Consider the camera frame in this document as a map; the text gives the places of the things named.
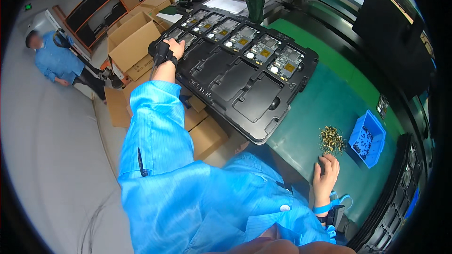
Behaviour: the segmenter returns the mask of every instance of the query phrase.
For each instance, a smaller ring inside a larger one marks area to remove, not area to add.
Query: circuit board
[[[172,32],[169,33],[169,35],[166,37],[166,40],[170,39],[177,40],[183,32],[184,32],[183,30],[175,28]]]
[[[186,33],[184,34],[180,39],[176,40],[178,43],[180,43],[181,41],[185,41],[185,49],[187,49],[194,40],[196,40],[198,37],[195,35],[192,35],[190,33]]]
[[[244,53],[245,57],[262,65],[275,52],[281,42],[269,35],[263,35],[255,45]]]
[[[187,20],[185,20],[182,24],[180,24],[180,26],[184,27],[184,28],[190,28],[193,25],[196,25],[200,20],[202,20],[204,18],[204,16],[206,16],[209,12],[204,11],[204,10],[199,10],[198,12],[196,12],[195,14],[193,14],[193,16],[189,17]]]
[[[286,46],[275,61],[268,65],[267,69],[282,80],[287,81],[295,73],[304,57],[304,54]]]
[[[202,34],[205,31],[207,31],[211,26],[218,23],[218,21],[221,20],[221,18],[223,18],[223,16],[217,15],[217,14],[212,14],[209,17],[207,17],[206,19],[204,19],[199,25],[192,28],[192,30],[194,32]]]
[[[213,31],[207,35],[208,38],[214,41],[222,40],[227,34],[235,29],[239,22],[234,20],[227,19],[221,25],[213,29]]]
[[[240,51],[246,45],[248,45],[248,43],[250,43],[259,32],[260,31],[246,25],[238,33],[226,40],[223,44],[226,47],[232,48],[232,50],[234,51]]]

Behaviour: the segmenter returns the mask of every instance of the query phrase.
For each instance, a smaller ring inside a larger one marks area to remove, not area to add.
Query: blue plastic bin
[[[364,131],[364,127],[366,127],[370,135],[372,135],[371,138],[369,137],[369,134]],[[358,154],[359,158],[363,160],[366,166],[371,168],[378,162],[380,153],[383,151],[385,137],[386,131],[381,126],[381,123],[369,110],[367,110],[366,113],[363,116],[360,116],[356,121],[353,132],[348,139],[348,144],[350,144],[353,151]],[[358,147],[359,152],[353,147],[355,144]]]

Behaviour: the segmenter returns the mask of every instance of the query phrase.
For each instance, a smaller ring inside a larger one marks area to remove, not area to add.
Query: worker's left hand
[[[324,154],[319,157],[320,162],[325,166],[325,172],[320,175],[321,168],[319,163],[314,167],[314,179],[312,188],[314,190],[314,206],[322,207],[330,204],[330,193],[338,179],[339,161],[331,154]]]
[[[182,55],[184,54],[185,50],[185,41],[181,41],[180,43],[177,43],[175,39],[170,40],[163,40],[163,42],[166,42],[169,44],[169,49],[173,52],[173,55],[179,60],[182,58]]]

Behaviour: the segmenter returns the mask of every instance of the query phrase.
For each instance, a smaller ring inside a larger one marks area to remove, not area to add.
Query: black pants
[[[83,69],[82,74],[76,77],[74,83],[81,83],[90,87],[101,100],[105,100],[104,86],[105,82],[101,81],[99,78],[93,76],[93,74],[87,69]]]

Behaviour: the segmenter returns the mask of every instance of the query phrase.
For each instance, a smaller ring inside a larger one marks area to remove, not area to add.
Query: finger
[[[328,173],[331,173],[332,172],[331,162],[322,156],[319,157],[319,160],[320,160],[320,162],[323,163],[323,166],[325,166],[325,175],[327,175]]]
[[[331,169],[337,175],[339,174],[339,161],[331,154],[325,154],[324,157],[331,162]]]
[[[321,172],[321,168],[319,163],[315,163],[314,164],[314,179],[313,182],[320,180],[320,172]]]

